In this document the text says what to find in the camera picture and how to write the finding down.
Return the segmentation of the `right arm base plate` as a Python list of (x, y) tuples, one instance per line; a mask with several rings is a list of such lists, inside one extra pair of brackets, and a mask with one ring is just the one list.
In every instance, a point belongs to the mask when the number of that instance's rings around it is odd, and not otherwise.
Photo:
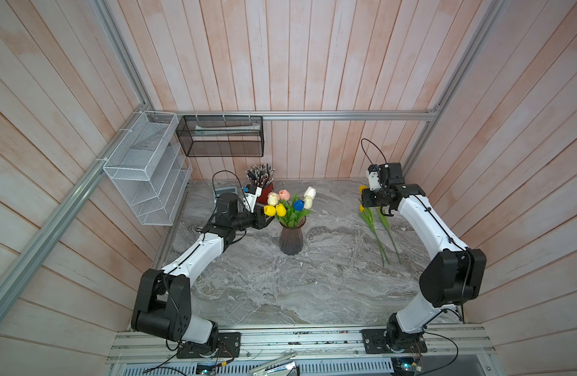
[(364, 329), (360, 333), (366, 354), (428, 352), (423, 332), (407, 334), (400, 329)]

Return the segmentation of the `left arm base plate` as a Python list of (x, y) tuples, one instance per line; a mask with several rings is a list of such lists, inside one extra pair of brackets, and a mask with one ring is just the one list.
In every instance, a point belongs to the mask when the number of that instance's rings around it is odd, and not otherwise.
[(240, 332), (213, 332), (206, 343), (186, 342), (180, 347), (178, 359), (237, 358), (240, 354)]

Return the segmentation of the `dark red ribbed glass vase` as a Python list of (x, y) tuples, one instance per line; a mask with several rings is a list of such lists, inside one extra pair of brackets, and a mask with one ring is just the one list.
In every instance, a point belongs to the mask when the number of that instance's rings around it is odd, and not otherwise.
[(304, 238), (302, 235), (302, 227), (307, 222), (304, 217), (299, 221), (296, 227), (282, 226), (282, 231), (279, 239), (280, 250), (285, 255), (298, 255), (302, 251), (304, 245)]

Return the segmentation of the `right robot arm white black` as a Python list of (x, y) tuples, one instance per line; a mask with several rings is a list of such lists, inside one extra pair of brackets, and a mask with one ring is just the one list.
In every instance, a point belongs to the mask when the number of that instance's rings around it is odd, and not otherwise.
[(372, 164), (368, 187), (361, 190), (364, 208), (387, 208), (381, 217), (398, 211), (426, 247), (430, 263), (419, 278), (419, 293), (402, 310), (393, 313), (385, 329), (385, 346), (391, 352), (426, 351), (424, 329), (443, 310), (461, 306), (479, 295), (486, 255), (455, 235), (432, 207), (423, 189), (405, 182), (399, 163)]

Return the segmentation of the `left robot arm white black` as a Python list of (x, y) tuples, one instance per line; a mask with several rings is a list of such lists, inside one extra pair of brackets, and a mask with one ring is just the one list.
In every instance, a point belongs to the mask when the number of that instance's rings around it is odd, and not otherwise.
[(144, 272), (131, 328), (203, 354), (214, 352), (218, 348), (218, 326), (192, 313), (191, 287), (212, 261), (238, 241), (238, 232), (264, 229), (275, 214), (274, 206), (253, 204), (237, 194), (221, 194), (196, 242), (163, 268)]

